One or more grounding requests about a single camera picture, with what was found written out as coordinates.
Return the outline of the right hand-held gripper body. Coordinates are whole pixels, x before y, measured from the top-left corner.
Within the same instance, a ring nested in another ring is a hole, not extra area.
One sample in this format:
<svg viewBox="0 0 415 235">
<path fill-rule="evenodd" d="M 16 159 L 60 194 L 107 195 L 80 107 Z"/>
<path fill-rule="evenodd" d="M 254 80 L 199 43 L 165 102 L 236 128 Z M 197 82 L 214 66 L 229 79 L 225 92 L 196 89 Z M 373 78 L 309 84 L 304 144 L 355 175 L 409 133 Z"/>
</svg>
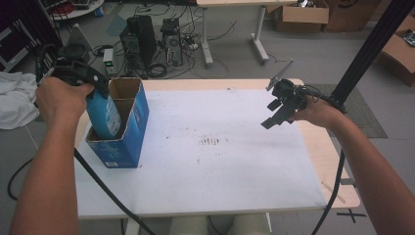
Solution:
<svg viewBox="0 0 415 235">
<path fill-rule="evenodd" d="M 295 85 L 288 78 L 282 78 L 282 74 L 288 69 L 294 60 L 290 59 L 288 63 L 270 78 L 267 91 L 272 90 L 272 95 L 282 102 L 282 105 L 291 105 L 295 110 L 306 108 L 305 95 L 301 93 L 301 87 Z"/>
</svg>

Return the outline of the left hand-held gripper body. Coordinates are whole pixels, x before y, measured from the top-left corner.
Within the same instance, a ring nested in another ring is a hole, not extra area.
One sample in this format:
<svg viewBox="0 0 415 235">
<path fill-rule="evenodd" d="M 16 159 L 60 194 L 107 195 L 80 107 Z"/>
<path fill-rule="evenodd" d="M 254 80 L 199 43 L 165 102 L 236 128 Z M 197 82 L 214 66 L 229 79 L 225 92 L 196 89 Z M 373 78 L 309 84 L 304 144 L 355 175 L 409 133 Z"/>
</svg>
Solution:
<svg viewBox="0 0 415 235">
<path fill-rule="evenodd" d="M 90 83 L 95 87 L 107 87 L 108 79 L 89 65 L 92 45 L 80 25 L 72 27 L 66 45 L 43 44 L 36 48 L 36 83 L 48 76 L 55 76 L 70 85 Z"/>
</svg>

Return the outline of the blue bottle with white cap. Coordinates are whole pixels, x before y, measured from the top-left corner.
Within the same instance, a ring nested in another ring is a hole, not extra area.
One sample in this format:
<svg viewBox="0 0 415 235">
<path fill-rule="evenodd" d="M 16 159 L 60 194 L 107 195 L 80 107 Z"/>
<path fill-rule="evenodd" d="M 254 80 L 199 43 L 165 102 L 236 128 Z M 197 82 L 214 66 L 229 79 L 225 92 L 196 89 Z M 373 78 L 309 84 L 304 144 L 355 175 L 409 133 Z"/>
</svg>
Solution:
<svg viewBox="0 0 415 235">
<path fill-rule="evenodd" d="M 121 126 L 121 117 L 113 99 L 103 96 L 98 90 L 87 97 L 86 111 L 92 127 L 101 139 L 115 139 Z"/>
</svg>

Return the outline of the blue cardboard box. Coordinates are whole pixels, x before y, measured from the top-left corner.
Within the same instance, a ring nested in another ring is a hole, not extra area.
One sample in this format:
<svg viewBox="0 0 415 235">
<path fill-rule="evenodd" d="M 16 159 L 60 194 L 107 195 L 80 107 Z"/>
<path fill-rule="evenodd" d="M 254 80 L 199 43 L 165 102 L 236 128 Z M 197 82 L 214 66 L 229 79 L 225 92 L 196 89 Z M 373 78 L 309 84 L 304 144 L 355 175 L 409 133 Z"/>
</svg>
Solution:
<svg viewBox="0 0 415 235">
<path fill-rule="evenodd" d="M 135 168 L 150 112 L 143 82 L 140 78 L 115 78 L 110 81 L 109 91 L 121 117 L 118 135 L 101 139 L 91 123 L 85 141 L 106 167 Z"/>
</svg>

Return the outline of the person's left hand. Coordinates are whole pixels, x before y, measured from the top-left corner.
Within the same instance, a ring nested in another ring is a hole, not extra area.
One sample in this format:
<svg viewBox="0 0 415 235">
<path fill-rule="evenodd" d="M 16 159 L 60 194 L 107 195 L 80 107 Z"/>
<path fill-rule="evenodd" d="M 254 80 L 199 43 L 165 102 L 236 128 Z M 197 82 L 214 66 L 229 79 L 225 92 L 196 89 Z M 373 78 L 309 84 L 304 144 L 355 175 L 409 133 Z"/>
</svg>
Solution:
<svg viewBox="0 0 415 235">
<path fill-rule="evenodd" d="M 36 103 L 49 126 L 77 126 L 86 109 L 86 96 L 94 90 L 91 84 L 71 86 L 57 77 L 46 77 L 36 89 Z"/>
</svg>

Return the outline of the person's right hand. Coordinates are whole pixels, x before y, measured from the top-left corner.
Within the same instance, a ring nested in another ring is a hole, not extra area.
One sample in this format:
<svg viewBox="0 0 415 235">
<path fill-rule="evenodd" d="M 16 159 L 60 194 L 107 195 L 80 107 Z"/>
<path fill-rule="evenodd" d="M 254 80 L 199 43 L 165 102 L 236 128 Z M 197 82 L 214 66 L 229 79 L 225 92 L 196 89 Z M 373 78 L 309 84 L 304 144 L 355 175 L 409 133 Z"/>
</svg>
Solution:
<svg viewBox="0 0 415 235">
<path fill-rule="evenodd" d="M 315 100 L 311 96 L 307 96 L 306 108 L 296 111 L 290 120 L 306 120 L 314 125 L 332 129 L 345 116 L 329 103 L 324 100 Z"/>
</svg>

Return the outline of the white device with green light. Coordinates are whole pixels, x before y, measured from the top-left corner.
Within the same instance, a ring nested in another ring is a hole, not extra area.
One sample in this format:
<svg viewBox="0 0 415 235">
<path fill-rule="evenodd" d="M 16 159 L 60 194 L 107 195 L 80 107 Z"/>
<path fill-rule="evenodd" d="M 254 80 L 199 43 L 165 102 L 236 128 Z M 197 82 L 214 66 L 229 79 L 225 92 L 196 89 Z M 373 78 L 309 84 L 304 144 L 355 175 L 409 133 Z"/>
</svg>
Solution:
<svg viewBox="0 0 415 235">
<path fill-rule="evenodd" d="M 108 48 L 104 50 L 103 63 L 105 65 L 107 74 L 115 73 L 114 49 L 113 48 Z"/>
</svg>

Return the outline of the large black computer tower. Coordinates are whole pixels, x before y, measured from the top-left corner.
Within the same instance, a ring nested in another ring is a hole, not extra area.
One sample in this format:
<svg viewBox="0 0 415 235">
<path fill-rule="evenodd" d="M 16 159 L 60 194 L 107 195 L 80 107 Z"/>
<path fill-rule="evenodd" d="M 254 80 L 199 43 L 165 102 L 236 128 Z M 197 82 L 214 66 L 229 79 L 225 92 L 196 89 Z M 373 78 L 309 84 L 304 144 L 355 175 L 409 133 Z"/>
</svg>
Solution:
<svg viewBox="0 0 415 235">
<path fill-rule="evenodd" d="M 128 18 L 119 38 L 128 67 L 140 70 L 142 77 L 148 79 L 157 50 L 152 18 L 141 15 Z"/>
</svg>

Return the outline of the round white table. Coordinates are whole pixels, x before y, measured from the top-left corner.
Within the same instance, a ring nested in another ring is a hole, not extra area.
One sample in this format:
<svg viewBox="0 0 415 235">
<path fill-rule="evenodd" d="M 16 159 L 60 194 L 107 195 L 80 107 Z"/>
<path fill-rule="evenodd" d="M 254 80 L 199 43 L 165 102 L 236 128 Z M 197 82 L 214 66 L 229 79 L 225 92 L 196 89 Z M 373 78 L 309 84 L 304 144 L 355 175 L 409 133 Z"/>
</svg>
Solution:
<svg viewBox="0 0 415 235">
<path fill-rule="evenodd" d="M 68 20 L 96 12 L 105 0 L 41 0 L 47 14 L 54 20 Z"/>
</svg>

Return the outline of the white cloth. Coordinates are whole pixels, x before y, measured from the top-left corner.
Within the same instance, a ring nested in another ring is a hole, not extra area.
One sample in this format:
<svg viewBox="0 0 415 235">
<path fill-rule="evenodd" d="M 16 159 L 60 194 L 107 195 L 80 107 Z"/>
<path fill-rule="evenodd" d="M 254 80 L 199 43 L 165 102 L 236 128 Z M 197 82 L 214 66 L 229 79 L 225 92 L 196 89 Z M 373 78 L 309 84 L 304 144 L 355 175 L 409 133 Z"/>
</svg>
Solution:
<svg viewBox="0 0 415 235">
<path fill-rule="evenodd" d="M 32 73 L 0 71 L 0 129 L 24 126 L 39 116 L 34 105 L 36 88 Z"/>
</svg>

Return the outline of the grey floor mat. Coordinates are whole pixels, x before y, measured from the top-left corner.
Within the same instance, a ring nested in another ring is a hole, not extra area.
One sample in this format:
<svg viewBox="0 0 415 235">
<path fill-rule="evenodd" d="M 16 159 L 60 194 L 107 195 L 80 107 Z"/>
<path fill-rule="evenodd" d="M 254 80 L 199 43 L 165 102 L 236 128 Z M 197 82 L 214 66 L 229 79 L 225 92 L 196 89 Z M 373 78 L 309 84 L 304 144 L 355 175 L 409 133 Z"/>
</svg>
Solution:
<svg viewBox="0 0 415 235">
<path fill-rule="evenodd" d="M 348 95 L 344 106 L 346 115 L 355 122 L 367 138 L 388 137 L 357 88 Z"/>
</svg>

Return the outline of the open brown cardboard box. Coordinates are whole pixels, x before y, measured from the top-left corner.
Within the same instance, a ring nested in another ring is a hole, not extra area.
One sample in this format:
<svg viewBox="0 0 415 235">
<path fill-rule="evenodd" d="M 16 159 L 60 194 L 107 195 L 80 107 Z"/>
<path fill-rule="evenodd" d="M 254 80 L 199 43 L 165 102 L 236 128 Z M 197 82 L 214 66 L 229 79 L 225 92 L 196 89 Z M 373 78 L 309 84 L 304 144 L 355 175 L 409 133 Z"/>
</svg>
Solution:
<svg viewBox="0 0 415 235">
<path fill-rule="evenodd" d="M 279 32 L 318 32 L 329 21 L 329 6 L 325 0 L 308 0 L 311 7 L 282 5 L 274 11 L 275 29 Z"/>
</svg>

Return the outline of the small black computer tower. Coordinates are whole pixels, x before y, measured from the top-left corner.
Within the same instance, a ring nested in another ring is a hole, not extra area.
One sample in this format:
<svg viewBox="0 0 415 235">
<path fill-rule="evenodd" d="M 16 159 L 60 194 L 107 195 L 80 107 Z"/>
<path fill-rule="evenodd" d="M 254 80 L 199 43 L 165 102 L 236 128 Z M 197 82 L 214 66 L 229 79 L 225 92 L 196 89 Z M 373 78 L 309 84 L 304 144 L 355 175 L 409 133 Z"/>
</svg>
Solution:
<svg viewBox="0 0 415 235">
<path fill-rule="evenodd" d="M 161 26 L 162 42 L 166 61 L 171 67 L 183 65 L 179 19 L 163 19 Z"/>
</svg>

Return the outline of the white-legged desk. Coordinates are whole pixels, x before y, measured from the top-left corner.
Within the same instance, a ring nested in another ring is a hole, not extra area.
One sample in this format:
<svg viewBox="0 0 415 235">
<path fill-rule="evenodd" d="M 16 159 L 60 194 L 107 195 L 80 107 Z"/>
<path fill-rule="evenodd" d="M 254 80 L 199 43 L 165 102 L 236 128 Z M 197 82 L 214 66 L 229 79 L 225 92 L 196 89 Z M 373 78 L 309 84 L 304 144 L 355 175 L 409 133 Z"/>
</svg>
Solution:
<svg viewBox="0 0 415 235">
<path fill-rule="evenodd" d="M 259 55 L 259 62 L 265 65 L 269 61 L 268 54 L 260 42 L 260 34 L 262 30 L 263 20 L 266 12 L 266 7 L 277 4 L 290 4 L 296 0 L 196 0 L 197 5 L 202 8 L 202 41 L 201 46 L 207 67 L 213 65 L 213 58 L 208 45 L 208 18 L 207 11 L 211 7 L 223 6 L 258 6 L 257 20 L 255 32 L 250 34 L 250 39 Z"/>
</svg>

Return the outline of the tall brown cardboard box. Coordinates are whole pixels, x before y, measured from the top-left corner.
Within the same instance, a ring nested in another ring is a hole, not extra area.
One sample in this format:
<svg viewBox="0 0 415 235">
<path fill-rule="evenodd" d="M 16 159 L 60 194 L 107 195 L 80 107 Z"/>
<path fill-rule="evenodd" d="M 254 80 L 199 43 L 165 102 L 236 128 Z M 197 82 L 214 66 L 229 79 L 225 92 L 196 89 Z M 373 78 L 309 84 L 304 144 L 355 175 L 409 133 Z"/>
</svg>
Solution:
<svg viewBox="0 0 415 235">
<path fill-rule="evenodd" d="M 329 6 L 324 32 L 357 32 L 369 22 L 381 0 L 325 0 Z"/>
</svg>

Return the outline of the brown cardboard box with flap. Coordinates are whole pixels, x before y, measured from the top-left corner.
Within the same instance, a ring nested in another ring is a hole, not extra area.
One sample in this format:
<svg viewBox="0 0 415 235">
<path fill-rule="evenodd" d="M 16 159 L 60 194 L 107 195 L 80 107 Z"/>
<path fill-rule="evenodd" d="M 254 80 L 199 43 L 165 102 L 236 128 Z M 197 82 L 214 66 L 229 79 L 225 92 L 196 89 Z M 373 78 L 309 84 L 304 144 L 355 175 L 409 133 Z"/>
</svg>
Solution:
<svg viewBox="0 0 415 235">
<path fill-rule="evenodd" d="M 390 70 L 409 87 L 415 87 L 415 46 L 403 39 L 415 31 L 415 17 L 407 16 L 383 48 L 379 63 Z"/>
</svg>

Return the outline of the black metal post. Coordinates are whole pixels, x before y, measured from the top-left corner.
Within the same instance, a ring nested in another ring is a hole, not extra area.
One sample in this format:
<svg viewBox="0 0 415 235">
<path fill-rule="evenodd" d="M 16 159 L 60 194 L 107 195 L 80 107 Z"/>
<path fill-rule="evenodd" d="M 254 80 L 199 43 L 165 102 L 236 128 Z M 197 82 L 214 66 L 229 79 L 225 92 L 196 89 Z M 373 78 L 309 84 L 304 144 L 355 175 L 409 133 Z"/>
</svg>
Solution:
<svg viewBox="0 0 415 235">
<path fill-rule="evenodd" d="M 415 7 L 415 0 L 392 0 L 359 49 L 331 98 L 342 106 L 348 95 L 391 39 L 397 28 Z"/>
</svg>

